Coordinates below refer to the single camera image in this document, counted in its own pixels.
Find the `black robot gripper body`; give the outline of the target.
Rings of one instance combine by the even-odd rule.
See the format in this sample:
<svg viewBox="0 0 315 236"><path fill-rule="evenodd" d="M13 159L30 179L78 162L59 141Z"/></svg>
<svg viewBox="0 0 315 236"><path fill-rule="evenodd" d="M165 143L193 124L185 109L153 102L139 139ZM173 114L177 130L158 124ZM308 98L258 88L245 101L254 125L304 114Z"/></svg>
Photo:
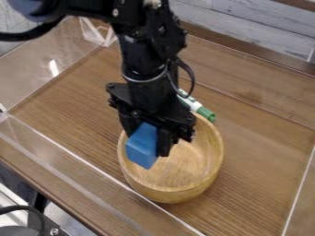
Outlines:
<svg viewBox="0 0 315 236"><path fill-rule="evenodd" d="M170 63L154 77L142 77L122 67L125 83L109 83L110 105L121 112L145 116L159 128L163 124L183 124L197 119L178 98L179 66Z"/></svg>

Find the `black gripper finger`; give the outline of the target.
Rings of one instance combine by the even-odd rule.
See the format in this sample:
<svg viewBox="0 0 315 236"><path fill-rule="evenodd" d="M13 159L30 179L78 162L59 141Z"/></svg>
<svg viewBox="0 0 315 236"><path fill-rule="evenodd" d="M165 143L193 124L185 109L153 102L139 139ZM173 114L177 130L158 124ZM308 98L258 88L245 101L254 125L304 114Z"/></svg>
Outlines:
<svg viewBox="0 0 315 236"><path fill-rule="evenodd" d="M131 136L139 126L149 121L142 115L134 115L131 112L119 113L119 121L127 136Z"/></svg>
<svg viewBox="0 0 315 236"><path fill-rule="evenodd" d="M169 157L173 147L181 140L191 142L195 135L198 120L191 119L186 123L163 124L158 128L158 155Z"/></svg>

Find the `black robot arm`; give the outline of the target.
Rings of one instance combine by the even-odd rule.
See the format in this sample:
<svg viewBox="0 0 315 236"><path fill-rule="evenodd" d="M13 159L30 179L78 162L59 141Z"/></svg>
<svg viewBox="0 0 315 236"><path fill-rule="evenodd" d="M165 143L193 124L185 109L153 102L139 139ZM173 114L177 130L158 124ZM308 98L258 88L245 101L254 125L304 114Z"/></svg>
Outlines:
<svg viewBox="0 0 315 236"><path fill-rule="evenodd" d="M187 31L169 0L9 0L15 11L39 25L23 32L0 31L0 41L30 41L49 33L67 16L109 23L118 36L123 83L110 83L110 105L118 110L129 137L145 124L154 128L145 141L157 157L170 155L179 141L191 141L197 117L179 101L179 71L191 72L179 52Z"/></svg>

